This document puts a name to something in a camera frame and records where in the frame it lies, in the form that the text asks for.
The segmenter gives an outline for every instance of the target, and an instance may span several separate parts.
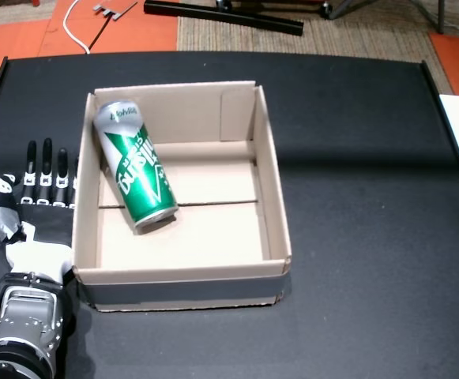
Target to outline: black table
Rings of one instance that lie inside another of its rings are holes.
[[[0,173],[29,139],[78,149],[87,92],[256,80],[293,248],[275,306],[97,313],[66,378],[459,378],[459,166],[421,65],[286,54],[151,53],[8,63]],[[0,275],[7,271],[0,255]]]

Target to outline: soda can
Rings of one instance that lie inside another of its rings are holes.
[[[104,104],[94,126],[134,226],[175,213],[179,207],[137,104],[128,100]]]

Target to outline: green can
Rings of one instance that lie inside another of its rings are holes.
[[[94,126],[134,226],[173,215],[179,207],[137,104],[128,100],[104,104]]]

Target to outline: open cardboard box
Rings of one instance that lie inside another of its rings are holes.
[[[140,108],[180,205],[135,230],[92,120]],[[74,272],[98,310],[273,304],[291,264],[264,92],[254,82],[104,88],[89,94],[77,172]]]

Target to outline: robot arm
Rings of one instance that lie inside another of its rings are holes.
[[[35,161],[36,143],[30,143],[21,205],[13,196],[16,178],[0,177],[0,242],[11,266],[0,280],[0,379],[53,379],[55,353],[72,312],[62,280],[73,260],[67,153],[59,151],[55,188],[40,181],[36,190]],[[52,176],[51,166],[47,139],[42,175]]]

